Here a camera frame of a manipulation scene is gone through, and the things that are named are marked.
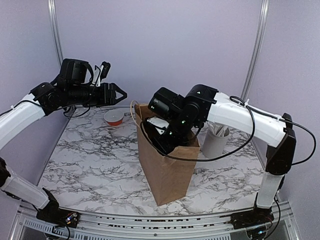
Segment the brown paper bag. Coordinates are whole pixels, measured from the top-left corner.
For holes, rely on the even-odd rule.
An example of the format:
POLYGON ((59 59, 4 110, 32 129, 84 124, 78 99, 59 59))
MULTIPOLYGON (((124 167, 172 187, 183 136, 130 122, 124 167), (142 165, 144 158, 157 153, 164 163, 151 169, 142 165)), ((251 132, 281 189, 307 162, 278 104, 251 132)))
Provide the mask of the brown paper bag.
POLYGON ((136 124, 138 158, 146 176, 148 185, 158 206, 162 206, 186 196, 196 166, 195 161, 200 152, 200 144, 195 138, 187 146, 178 146, 169 155, 186 158, 187 161, 175 160, 162 156, 148 142, 152 133, 143 135, 140 123, 156 114, 148 109, 147 104, 136 100, 130 103, 131 118, 136 124))

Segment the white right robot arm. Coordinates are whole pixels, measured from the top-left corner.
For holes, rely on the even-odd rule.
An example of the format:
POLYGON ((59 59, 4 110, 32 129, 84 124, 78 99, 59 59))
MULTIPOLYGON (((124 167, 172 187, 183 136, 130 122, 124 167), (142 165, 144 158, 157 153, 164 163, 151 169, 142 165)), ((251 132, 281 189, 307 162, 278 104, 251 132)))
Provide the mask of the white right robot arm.
POLYGON ((186 96, 161 87, 152 97, 148 109, 168 125, 157 129, 151 139, 161 154, 171 153, 182 145, 191 128, 202 128, 206 122, 231 127, 267 143, 265 173, 257 193, 255 207, 247 219, 258 224, 267 216, 285 174, 292 166, 296 135, 289 114, 277 115, 254 109, 234 96, 197 84, 186 96))

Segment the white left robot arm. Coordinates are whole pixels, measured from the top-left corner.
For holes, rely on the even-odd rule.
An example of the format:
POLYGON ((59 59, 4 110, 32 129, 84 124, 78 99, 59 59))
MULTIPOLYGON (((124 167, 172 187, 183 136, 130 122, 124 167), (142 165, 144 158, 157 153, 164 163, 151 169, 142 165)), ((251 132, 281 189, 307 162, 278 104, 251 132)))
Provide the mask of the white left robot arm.
MULTIPOLYGON (((87 61, 65 58, 53 81, 40 83, 0 115, 0 146, 5 147, 28 126, 53 112, 73 106, 88 109, 114 106, 125 100, 128 94, 124 90, 115 83, 102 82, 110 68, 105 61, 92 68, 87 61)), ((4 159, 0 161, 0 189, 43 211, 53 223, 63 219, 63 211, 50 191, 17 175, 4 159)))

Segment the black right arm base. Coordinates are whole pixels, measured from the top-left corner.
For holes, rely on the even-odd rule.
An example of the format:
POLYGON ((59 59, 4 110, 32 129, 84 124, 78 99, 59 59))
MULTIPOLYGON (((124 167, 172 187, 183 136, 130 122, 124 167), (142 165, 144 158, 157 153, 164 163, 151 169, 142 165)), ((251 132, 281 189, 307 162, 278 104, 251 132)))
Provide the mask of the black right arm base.
POLYGON ((271 223, 274 219, 271 207, 259 208, 256 205, 251 210, 230 215, 230 223, 235 230, 271 223))

